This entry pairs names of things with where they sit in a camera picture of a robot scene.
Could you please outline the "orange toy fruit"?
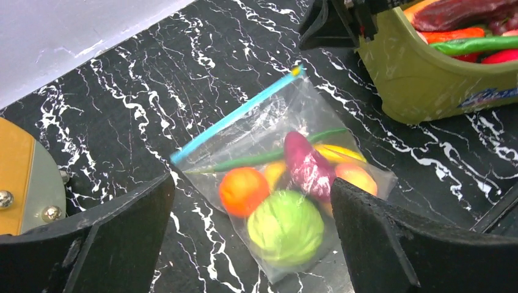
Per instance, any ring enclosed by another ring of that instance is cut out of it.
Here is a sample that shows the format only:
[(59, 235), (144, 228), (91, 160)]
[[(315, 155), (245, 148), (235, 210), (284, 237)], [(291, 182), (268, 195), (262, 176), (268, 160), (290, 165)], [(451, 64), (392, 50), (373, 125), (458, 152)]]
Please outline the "orange toy fruit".
[(228, 214), (248, 217), (270, 194), (264, 175), (252, 167), (230, 170), (219, 185), (221, 203)]

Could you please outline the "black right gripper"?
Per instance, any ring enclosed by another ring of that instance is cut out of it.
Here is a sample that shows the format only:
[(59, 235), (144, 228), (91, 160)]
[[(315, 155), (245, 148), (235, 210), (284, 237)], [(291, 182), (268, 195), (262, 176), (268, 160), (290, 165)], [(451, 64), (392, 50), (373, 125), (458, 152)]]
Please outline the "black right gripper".
[(299, 29), (299, 49), (373, 49), (377, 16), (409, 1), (314, 1)]

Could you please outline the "clear zip top bag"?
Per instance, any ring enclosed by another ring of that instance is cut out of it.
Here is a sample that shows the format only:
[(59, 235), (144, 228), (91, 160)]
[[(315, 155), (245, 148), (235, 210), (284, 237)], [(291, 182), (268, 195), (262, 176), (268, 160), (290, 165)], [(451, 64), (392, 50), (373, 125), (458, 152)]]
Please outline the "clear zip top bag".
[(226, 213), (267, 279), (303, 272), (337, 245), (330, 189), (385, 200), (396, 175), (370, 164), (301, 66), (170, 156)]

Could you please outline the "long green toy bean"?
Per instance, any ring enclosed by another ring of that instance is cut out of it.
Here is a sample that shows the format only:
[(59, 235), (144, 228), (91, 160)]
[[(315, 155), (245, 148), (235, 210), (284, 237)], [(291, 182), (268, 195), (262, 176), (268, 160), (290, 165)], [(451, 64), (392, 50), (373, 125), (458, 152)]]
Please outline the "long green toy bean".
[[(306, 139), (310, 143), (316, 143), (316, 142), (320, 142), (334, 134), (341, 134), (341, 133), (345, 133), (345, 132), (348, 132), (348, 130), (346, 128), (335, 128), (335, 129), (330, 129), (327, 131), (317, 132), (315, 134), (309, 135), (308, 137), (306, 137)], [(254, 167), (257, 165), (266, 164), (269, 162), (279, 160), (279, 159), (283, 158), (283, 156), (284, 156), (283, 148), (277, 148), (275, 150), (272, 150), (272, 151), (269, 151), (266, 153), (262, 153), (262, 154), (258, 154), (255, 156), (246, 156), (246, 157), (241, 157), (241, 158), (237, 158), (237, 159), (232, 159), (232, 160), (222, 162), (222, 163), (217, 164), (212, 167), (207, 167), (207, 168), (203, 168), (203, 169), (199, 169), (199, 170), (188, 170), (188, 171), (184, 171), (184, 173), (185, 174), (207, 174), (207, 173), (225, 172), (225, 171), (229, 171), (233, 168)]]

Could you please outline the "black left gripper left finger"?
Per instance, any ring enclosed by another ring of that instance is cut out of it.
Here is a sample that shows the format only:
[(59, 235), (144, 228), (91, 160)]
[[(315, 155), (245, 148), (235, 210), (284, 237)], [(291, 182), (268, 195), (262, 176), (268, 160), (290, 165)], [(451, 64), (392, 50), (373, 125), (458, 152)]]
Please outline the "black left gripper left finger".
[(66, 219), (1, 236), (1, 291), (148, 292), (174, 196), (165, 174)]

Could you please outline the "toy peach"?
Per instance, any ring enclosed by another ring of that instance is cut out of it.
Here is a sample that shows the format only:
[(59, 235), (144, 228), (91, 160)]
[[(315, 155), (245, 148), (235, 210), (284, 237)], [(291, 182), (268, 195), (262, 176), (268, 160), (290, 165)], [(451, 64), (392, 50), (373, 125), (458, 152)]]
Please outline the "toy peach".
[[(330, 203), (330, 186), (332, 184), (331, 168), (319, 167), (316, 183), (318, 184), (315, 197), (324, 212), (331, 218), (334, 217)], [(359, 187), (360, 189), (376, 196), (378, 194), (378, 185), (373, 177), (362, 168), (356, 161), (340, 162), (333, 165), (333, 171), (337, 178)]]

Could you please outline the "green toy cabbage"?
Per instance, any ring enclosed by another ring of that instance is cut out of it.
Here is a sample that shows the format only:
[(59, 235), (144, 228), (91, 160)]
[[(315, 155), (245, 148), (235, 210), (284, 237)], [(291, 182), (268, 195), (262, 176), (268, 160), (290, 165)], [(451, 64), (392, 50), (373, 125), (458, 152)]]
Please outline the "green toy cabbage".
[(294, 190), (276, 190), (247, 220), (256, 254), (276, 266), (298, 266), (319, 250), (325, 232), (316, 206)]

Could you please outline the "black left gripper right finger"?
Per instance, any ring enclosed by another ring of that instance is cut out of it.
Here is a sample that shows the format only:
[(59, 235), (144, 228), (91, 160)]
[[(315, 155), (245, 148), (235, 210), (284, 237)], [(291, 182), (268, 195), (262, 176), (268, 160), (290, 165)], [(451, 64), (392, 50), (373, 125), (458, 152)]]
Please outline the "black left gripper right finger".
[(356, 292), (516, 292), (517, 239), (420, 216), (343, 180), (330, 198)]

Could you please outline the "purple toy sweet potato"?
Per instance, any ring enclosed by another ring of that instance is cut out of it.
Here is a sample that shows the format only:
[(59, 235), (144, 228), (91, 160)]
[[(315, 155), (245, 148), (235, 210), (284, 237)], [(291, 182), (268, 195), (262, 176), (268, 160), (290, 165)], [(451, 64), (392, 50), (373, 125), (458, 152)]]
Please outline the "purple toy sweet potato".
[(329, 161), (297, 131), (290, 131), (285, 136), (283, 152), (293, 182), (316, 200), (330, 202), (336, 174)]

